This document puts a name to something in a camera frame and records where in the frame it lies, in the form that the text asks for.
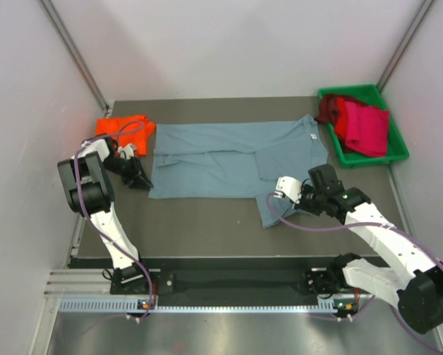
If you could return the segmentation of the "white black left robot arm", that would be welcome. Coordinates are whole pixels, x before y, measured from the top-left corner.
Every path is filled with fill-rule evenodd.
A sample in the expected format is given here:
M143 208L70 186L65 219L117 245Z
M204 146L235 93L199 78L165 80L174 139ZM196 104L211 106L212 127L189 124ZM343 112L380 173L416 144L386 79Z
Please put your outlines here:
M132 143L121 147L109 137L84 141L71 158L57 164L67 203L98 233L112 259L111 281L127 284L134 292L144 293L152 284L152 275L144 271L140 253L129 241L115 211L115 193L109 173L121 177L123 185L149 191L147 177Z

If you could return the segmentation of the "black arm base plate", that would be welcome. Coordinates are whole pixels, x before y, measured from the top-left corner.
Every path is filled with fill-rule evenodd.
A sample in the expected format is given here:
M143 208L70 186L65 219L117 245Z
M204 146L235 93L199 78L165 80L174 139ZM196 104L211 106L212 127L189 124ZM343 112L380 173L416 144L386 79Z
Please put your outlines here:
M297 295L329 295L352 292L352 287L320 269L172 269L145 275L115 271L112 294L172 296L194 292L239 291L254 293L283 291Z

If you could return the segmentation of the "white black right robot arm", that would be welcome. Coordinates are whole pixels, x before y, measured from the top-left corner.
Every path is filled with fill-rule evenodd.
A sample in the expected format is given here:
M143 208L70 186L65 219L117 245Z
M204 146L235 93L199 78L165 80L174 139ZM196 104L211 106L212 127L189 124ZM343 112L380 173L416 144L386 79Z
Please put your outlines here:
M419 334L443 324L443 262L402 235L360 189L345 189L335 169L310 169L294 184L294 204L314 215L327 214L365 241L388 265L383 269L354 253L336 257L328 267L331 287L340 293L360 288L397 310Z

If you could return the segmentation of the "blue grey t shirt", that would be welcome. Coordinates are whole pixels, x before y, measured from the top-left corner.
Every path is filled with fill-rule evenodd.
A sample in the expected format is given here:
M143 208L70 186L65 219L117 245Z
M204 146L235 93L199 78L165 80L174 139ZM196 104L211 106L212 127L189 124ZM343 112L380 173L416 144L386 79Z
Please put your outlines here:
M287 200L268 198L281 177L298 181L328 160L318 123L161 124L153 152L151 199L256 200L263 228L295 213Z

